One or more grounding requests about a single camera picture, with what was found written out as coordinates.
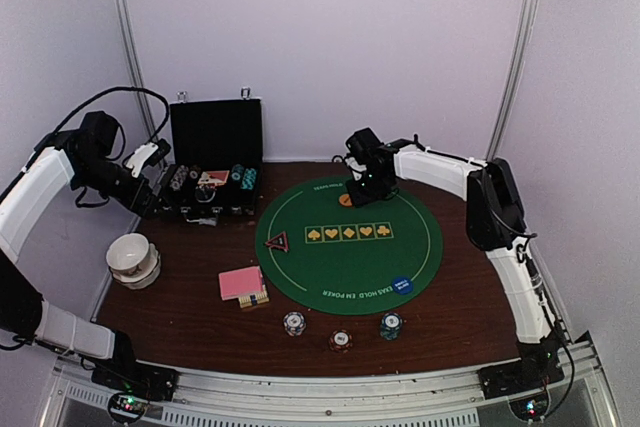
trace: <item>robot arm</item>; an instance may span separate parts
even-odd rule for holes
[[[515,371],[501,369],[501,379],[495,371],[488,371],[483,378],[485,396],[561,380],[556,317],[528,248],[533,235],[525,233],[524,208],[507,162],[443,154],[421,145],[417,136],[383,144],[368,128],[354,133],[346,145],[345,164],[353,177],[346,187],[356,207],[389,198],[397,190],[397,178],[437,187],[466,202],[467,236],[498,273],[515,319],[522,357],[513,366]],[[515,379],[505,383],[505,375]]]
[[[135,88],[116,87],[105,92],[115,90]],[[21,344],[35,342],[57,353],[75,353],[92,361],[96,383],[149,400],[170,400],[175,371],[140,364],[126,334],[50,304],[16,267],[31,229],[67,186],[73,190],[93,188],[104,199],[115,198],[140,216],[163,208],[162,197],[140,172],[157,164],[168,152],[168,144],[164,140],[146,143],[123,167],[107,157],[117,129],[113,117],[98,111],[85,115],[78,129],[54,131],[36,147],[27,165],[0,195],[0,329],[16,334]]]

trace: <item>blue poker chip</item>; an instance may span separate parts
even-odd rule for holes
[[[409,277],[396,277],[391,282],[391,287],[396,294],[407,295],[413,292],[413,282]]]

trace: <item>deck of cards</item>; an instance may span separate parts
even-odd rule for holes
[[[267,286],[259,266],[218,274],[222,300],[238,299],[241,308],[269,302]]]
[[[198,185],[222,187],[227,183],[228,178],[228,170],[208,170],[202,172],[202,174],[200,175],[200,179],[198,180]]]

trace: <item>wooden table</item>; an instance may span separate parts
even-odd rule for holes
[[[268,280],[271,301],[241,310],[223,302],[218,273],[253,265],[256,223],[286,189],[309,179],[343,174],[329,163],[267,164],[255,218],[225,217],[213,228],[179,221],[143,221],[138,231],[162,254],[162,274],[149,288],[113,283],[99,322],[127,332],[141,360],[192,369],[254,375],[355,376],[427,372],[517,356],[513,316],[493,267],[465,233],[465,204],[435,188],[402,182],[433,212],[444,236],[435,280],[395,309],[404,319],[400,338],[384,341],[381,315],[335,316],[310,311]],[[307,330],[286,335],[282,318],[303,312]],[[331,332],[354,337],[346,354],[328,349]]]

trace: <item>circular felt mat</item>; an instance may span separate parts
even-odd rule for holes
[[[260,218],[256,252],[263,272],[286,296],[341,315],[383,312],[416,297],[442,260],[442,232],[413,195],[344,207],[344,177],[297,185]],[[289,251],[270,249],[285,232]]]

